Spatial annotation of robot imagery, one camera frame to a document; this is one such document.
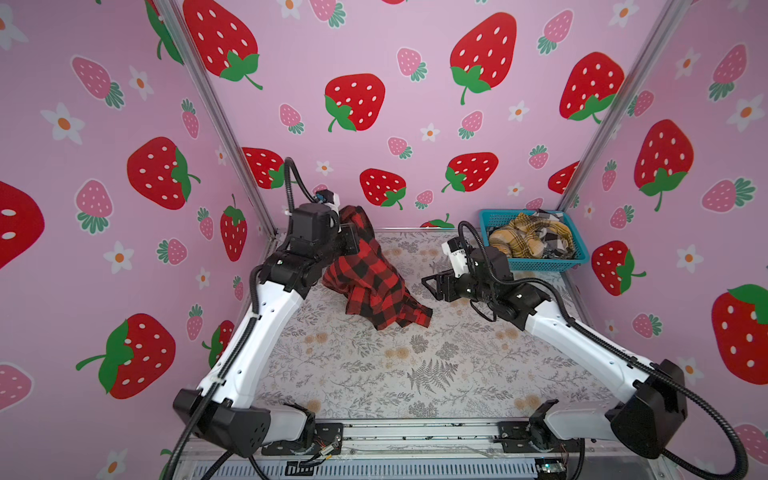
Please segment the red black plaid shirt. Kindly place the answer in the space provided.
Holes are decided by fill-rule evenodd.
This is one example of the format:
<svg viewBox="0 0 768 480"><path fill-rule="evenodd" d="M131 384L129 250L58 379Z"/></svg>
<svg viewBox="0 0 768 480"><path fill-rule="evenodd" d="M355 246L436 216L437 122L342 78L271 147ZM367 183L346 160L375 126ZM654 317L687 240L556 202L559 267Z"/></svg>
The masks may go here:
<svg viewBox="0 0 768 480"><path fill-rule="evenodd" d="M346 298L345 313L367 319L379 331L394 324L429 327L433 310L416 300L385 257L365 210L345 206L340 219L354 227L359 252L335 260L326 269L322 284Z"/></svg>

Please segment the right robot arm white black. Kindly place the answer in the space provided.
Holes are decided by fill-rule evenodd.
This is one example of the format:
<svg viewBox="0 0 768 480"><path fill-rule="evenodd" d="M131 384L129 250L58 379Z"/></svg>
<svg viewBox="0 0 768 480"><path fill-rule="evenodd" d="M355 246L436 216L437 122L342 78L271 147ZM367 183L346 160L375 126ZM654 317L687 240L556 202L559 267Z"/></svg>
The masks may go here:
<svg viewBox="0 0 768 480"><path fill-rule="evenodd" d="M665 360L655 364L570 319L561 299L538 278L513 279L500 253L472 248L453 238L442 245L451 267L422 278L440 301L460 298L484 304L489 321L504 320L543 340L590 372L612 394L607 402L549 400L530 416L528 438L539 451L575 439L617 441L631 452L656 459L687 417L685 396L668 386L682 371Z"/></svg>

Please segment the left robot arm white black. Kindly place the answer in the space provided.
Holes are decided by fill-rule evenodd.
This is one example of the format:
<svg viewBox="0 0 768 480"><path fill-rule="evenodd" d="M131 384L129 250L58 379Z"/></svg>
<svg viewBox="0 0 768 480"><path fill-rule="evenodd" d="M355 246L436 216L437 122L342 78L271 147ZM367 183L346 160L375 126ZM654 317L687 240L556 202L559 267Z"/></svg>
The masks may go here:
<svg viewBox="0 0 768 480"><path fill-rule="evenodd" d="M243 458L276 442L311 447L313 413L294 404L257 407L256 390L284 327L324 269L358 251L354 228L341 221L337 201L294 209L285 242L251 272L251 304L230 345L197 388L182 389L174 399L185 429L172 460L180 459L191 437Z"/></svg>

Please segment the yellow plaid shirt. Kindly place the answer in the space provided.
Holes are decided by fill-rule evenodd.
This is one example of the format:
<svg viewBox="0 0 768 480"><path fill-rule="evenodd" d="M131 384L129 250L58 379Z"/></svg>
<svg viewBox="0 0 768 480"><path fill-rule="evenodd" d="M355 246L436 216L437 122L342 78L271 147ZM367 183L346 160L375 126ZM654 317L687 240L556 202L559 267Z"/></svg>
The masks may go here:
<svg viewBox="0 0 768 480"><path fill-rule="evenodd" d="M576 255L576 244L564 216L537 210L519 213L503 226L494 228L489 245L508 259L567 260Z"/></svg>

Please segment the teal plastic basket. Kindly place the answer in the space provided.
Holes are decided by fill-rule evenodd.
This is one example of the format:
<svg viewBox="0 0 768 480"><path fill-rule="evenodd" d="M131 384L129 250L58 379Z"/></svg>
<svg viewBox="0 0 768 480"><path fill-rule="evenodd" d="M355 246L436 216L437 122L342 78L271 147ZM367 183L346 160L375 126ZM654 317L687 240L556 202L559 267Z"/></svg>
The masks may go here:
<svg viewBox="0 0 768 480"><path fill-rule="evenodd" d="M575 223L564 212L481 210L479 218L484 244L504 254L512 271L564 272L589 260Z"/></svg>

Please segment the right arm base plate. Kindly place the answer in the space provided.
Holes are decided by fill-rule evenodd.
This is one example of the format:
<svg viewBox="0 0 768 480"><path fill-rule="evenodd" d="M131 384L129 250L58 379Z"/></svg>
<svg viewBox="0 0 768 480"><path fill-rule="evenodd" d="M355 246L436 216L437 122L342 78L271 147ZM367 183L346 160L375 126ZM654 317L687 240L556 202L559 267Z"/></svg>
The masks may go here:
<svg viewBox="0 0 768 480"><path fill-rule="evenodd" d="M501 421L493 443L499 444L505 453L534 455L578 453L578 440L560 440L546 428L531 426L528 420Z"/></svg>

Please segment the aluminium rail frame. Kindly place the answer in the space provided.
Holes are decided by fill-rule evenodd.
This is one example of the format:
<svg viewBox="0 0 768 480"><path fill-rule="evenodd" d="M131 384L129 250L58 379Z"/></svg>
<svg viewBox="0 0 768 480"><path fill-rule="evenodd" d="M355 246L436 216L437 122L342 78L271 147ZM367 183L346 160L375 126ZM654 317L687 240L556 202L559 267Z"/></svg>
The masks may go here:
<svg viewBox="0 0 768 480"><path fill-rule="evenodd" d="M272 443L252 459L191 440L176 479L681 479L664 457L617 442L566 440L536 449L523 418L320 419L299 450Z"/></svg>

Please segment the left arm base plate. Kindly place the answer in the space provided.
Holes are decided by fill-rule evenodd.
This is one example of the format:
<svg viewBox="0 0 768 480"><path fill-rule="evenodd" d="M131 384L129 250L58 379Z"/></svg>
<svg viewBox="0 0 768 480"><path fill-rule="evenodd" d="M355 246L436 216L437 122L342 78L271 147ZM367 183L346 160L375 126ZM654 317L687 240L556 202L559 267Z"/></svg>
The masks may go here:
<svg viewBox="0 0 768 480"><path fill-rule="evenodd" d="M298 440L276 441L260 449L262 456L327 456L341 452L344 424L320 422L310 426Z"/></svg>

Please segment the right corner aluminium post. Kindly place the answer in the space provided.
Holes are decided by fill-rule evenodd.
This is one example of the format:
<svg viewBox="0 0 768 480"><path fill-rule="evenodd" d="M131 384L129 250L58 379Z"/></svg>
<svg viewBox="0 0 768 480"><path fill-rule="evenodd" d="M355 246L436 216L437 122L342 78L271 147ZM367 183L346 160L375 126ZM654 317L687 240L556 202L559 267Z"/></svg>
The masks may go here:
<svg viewBox="0 0 768 480"><path fill-rule="evenodd" d="M642 48L626 74L625 82L620 88L617 98L609 108L602 124L597 128L584 152L579 158L579 166L566 187L557 209L566 211L579 193L584 181L589 176L594 163L599 159L611 140L611 134L624 118L625 111L636 91L643 86L667 43L675 33L678 25L685 16L691 3L684 0L666 1L652 29L644 41Z"/></svg>

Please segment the corner aluminium post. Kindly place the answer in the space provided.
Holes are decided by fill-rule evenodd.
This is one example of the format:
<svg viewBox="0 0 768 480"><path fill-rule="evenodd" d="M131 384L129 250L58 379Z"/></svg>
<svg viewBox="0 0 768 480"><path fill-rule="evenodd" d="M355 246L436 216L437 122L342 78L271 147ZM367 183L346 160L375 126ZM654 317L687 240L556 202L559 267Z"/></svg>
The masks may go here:
<svg viewBox="0 0 768 480"><path fill-rule="evenodd" d="M611 140L611 134L624 118L625 111L636 91L643 86L667 43L675 33L678 25L685 16L691 3L684 0L666 1L652 29L644 41L642 48L626 74L625 82L620 88L617 98L609 108L602 124L597 128L584 152L579 158L579 166L566 187L557 209L566 211L579 193L584 181L589 176L594 163L599 159Z"/></svg>
<svg viewBox="0 0 768 480"><path fill-rule="evenodd" d="M186 69L209 114L214 129L221 140L221 144L229 155L237 178L240 181L250 204L254 208L259 221L263 225L265 235L270 240L274 240L277 236L277 229L259 193L259 188L253 178L231 124L226 117L222 104L213 89L208 77L208 72L198 57L189 29L184 22L181 7L176 1L169 0L157 1L157 6L164 16L165 24L171 39L176 44L176 47L185 62Z"/></svg>

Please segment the left corner aluminium post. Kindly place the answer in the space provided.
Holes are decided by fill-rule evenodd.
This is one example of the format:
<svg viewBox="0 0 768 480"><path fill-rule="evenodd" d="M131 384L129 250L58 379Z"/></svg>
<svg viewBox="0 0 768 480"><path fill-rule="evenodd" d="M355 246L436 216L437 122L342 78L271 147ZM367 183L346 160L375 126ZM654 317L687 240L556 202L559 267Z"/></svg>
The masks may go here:
<svg viewBox="0 0 768 480"><path fill-rule="evenodd" d="M186 69L209 114L214 129L221 140L221 144L229 155L237 178L240 181L250 204L254 208L259 221L263 225L265 235L270 240L274 240L277 236L277 229L259 193L259 188L253 178L231 124L226 117L222 104L213 89L208 77L208 72L198 57L189 29L184 22L181 7L176 1L169 0L157 1L157 6L164 16L165 24L171 39L176 44L176 47L185 62Z"/></svg>

